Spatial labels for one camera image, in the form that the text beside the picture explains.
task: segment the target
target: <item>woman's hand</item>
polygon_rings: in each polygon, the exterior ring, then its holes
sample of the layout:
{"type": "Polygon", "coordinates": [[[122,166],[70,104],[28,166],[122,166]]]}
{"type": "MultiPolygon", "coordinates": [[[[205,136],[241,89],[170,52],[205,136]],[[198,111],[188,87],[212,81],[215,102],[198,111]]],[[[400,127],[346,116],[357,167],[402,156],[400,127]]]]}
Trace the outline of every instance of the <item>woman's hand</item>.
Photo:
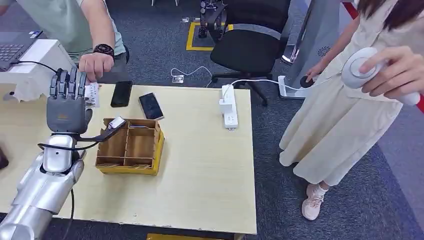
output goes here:
{"type": "Polygon", "coordinates": [[[387,61],[389,66],[363,85],[363,93],[369,93],[371,97],[384,94],[389,99],[414,92],[424,93],[422,55],[414,54],[408,46],[388,47],[368,59],[359,71],[367,73],[383,61],[387,61]]]}
{"type": "Polygon", "coordinates": [[[328,66],[328,64],[326,64],[322,60],[319,61],[315,66],[313,66],[311,69],[309,69],[309,71],[307,71],[306,82],[309,82],[313,77],[322,73],[324,71],[324,69],[326,69],[327,66],[328,66]]]}

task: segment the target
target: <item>phone screen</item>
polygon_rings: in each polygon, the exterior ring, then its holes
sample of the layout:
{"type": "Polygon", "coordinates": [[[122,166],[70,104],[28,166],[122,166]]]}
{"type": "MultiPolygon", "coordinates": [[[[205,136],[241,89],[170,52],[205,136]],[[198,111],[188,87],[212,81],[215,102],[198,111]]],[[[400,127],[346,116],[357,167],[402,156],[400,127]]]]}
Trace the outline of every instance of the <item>phone screen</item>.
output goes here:
{"type": "Polygon", "coordinates": [[[143,95],[138,98],[140,105],[147,119],[159,120],[164,117],[161,107],[153,93],[143,95]]]}
{"type": "Polygon", "coordinates": [[[132,81],[119,81],[115,84],[110,106],[113,108],[126,107],[130,102],[132,81]]]}

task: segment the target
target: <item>cream dress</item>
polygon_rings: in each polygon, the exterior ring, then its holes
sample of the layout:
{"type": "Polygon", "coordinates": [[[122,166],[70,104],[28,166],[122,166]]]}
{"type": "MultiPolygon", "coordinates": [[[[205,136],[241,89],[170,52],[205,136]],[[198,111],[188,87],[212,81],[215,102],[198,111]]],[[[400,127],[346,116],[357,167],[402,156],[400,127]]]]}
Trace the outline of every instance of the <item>cream dress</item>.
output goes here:
{"type": "Polygon", "coordinates": [[[380,139],[399,114],[402,103],[384,96],[370,97],[361,89],[350,89],[341,81],[348,58],[366,47],[409,46],[424,54],[424,12],[392,31],[383,23],[397,0],[387,0],[360,24],[351,42],[324,70],[302,107],[291,120],[279,144],[284,151],[280,163],[299,164],[293,172],[312,184],[339,184],[346,173],[380,139]]]}

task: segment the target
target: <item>wristwatch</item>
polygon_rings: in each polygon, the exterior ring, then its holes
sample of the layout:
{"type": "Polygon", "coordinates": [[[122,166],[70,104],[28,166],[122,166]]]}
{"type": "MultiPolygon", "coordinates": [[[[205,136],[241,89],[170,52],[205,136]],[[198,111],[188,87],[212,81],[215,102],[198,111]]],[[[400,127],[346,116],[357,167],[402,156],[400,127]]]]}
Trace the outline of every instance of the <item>wristwatch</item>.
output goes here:
{"type": "Polygon", "coordinates": [[[99,44],[95,46],[93,53],[107,54],[109,56],[112,56],[112,58],[115,56],[114,49],[107,44],[99,44]]]}

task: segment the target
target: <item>man's arm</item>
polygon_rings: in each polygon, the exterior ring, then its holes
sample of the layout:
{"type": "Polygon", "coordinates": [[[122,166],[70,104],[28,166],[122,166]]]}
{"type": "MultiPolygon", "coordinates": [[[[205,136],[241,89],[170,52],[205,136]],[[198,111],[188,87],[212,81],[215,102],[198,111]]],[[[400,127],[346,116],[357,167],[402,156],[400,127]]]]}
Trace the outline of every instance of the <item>man's arm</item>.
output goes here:
{"type": "Polygon", "coordinates": [[[107,44],[115,48],[115,31],[105,2],[82,0],[81,9],[90,27],[93,48],[99,44],[107,44]]]}
{"type": "MultiPolygon", "coordinates": [[[[107,44],[115,48],[115,31],[108,9],[103,0],[77,0],[90,27],[93,49],[99,44],[107,44]]],[[[103,77],[114,66],[114,58],[110,55],[95,52],[85,54],[79,60],[79,70],[86,72],[91,82],[103,77]]]]}

